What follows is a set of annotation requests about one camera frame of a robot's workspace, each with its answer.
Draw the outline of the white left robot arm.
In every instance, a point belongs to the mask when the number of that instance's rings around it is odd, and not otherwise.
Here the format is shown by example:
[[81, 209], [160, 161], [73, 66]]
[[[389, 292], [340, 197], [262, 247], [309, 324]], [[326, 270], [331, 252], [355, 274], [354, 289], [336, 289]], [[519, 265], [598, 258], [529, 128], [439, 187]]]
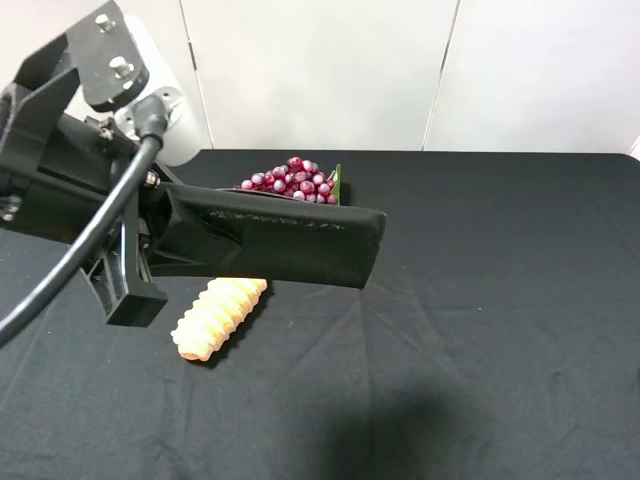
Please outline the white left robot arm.
[[9, 338], [77, 273], [106, 321], [147, 325], [155, 276], [212, 277], [235, 242], [196, 218], [171, 168], [199, 150], [190, 107], [145, 28], [112, 1], [20, 64], [1, 93], [1, 224], [67, 252], [1, 322]]

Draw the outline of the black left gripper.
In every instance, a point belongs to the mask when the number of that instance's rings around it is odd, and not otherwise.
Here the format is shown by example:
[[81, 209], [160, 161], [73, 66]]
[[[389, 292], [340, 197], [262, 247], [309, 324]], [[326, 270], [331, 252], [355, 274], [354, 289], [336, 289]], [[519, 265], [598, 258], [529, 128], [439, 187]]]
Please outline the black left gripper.
[[1, 94], [1, 224], [68, 245], [2, 320], [23, 327], [77, 273], [106, 319], [145, 325], [157, 275], [219, 276], [234, 238], [177, 196], [204, 132], [144, 22], [108, 1], [21, 64]]

